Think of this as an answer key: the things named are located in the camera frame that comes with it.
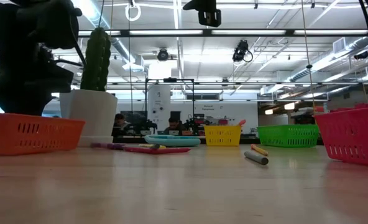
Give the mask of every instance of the red basket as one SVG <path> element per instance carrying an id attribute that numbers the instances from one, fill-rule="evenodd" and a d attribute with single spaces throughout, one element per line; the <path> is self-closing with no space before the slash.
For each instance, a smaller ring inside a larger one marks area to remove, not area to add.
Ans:
<path id="1" fill-rule="evenodd" d="M 75 149 L 84 121 L 0 114 L 0 155 Z"/>
<path id="2" fill-rule="evenodd" d="M 316 115 L 332 159 L 368 165 L 368 108 Z"/>

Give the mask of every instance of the cactus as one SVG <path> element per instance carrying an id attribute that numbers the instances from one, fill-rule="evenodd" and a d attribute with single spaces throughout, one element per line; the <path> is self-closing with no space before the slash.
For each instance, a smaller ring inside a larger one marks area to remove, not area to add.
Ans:
<path id="1" fill-rule="evenodd" d="M 111 41 L 103 28 L 95 28 L 87 42 L 86 66 L 83 69 L 82 90 L 105 91 L 107 85 Z"/>

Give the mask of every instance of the person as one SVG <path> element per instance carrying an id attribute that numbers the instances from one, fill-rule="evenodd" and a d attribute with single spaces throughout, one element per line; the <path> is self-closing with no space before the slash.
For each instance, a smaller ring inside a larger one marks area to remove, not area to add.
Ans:
<path id="1" fill-rule="evenodd" d="M 169 118 L 169 127 L 165 129 L 164 134 L 169 134 L 170 131 L 178 131 L 178 135 L 183 134 L 184 127 L 180 124 L 180 121 L 175 118 Z"/>
<path id="2" fill-rule="evenodd" d="M 123 114 L 117 114 L 115 115 L 115 122 L 114 122 L 114 129 L 119 129 L 121 131 L 123 131 L 123 129 L 130 123 L 128 123 L 125 120 L 125 117 L 123 116 Z"/>

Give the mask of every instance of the plant pot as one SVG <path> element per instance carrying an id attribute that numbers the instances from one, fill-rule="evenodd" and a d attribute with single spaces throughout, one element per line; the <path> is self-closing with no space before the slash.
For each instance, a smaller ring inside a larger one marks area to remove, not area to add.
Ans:
<path id="1" fill-rule="evenodd" d="M 90 147 L 94 142 L 112 143 L 116 106 L 117 98 L 103 91 L 72 90 L 60 94 L 62 118 L 86 121 L 79 147 Z"/>

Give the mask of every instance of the basket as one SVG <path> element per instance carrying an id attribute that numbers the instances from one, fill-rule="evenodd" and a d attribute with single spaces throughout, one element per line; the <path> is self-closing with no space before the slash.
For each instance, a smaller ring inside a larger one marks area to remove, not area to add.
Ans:
<path id="1" fill-rule="evenodd" d="M 0 155 L 75 149 L 84 125 L 69 119 L 0 114 Z"/>
<path id="2" fill-rule="evenodd" d="M 315 116 L 328 156 L 368 165 L 368 108 Z"/>
<path id="3" fill-rule="evenodd" d="M 241 126 L 205 126 L 208 146 L 238 146 L 241 138 Z"/>
<path id="4" fill-rule="evenodd" d="M 314 124 L 277 125 L 258 127 L 261 144 L 278 147 L 313 147 L 319 136 Z"/>

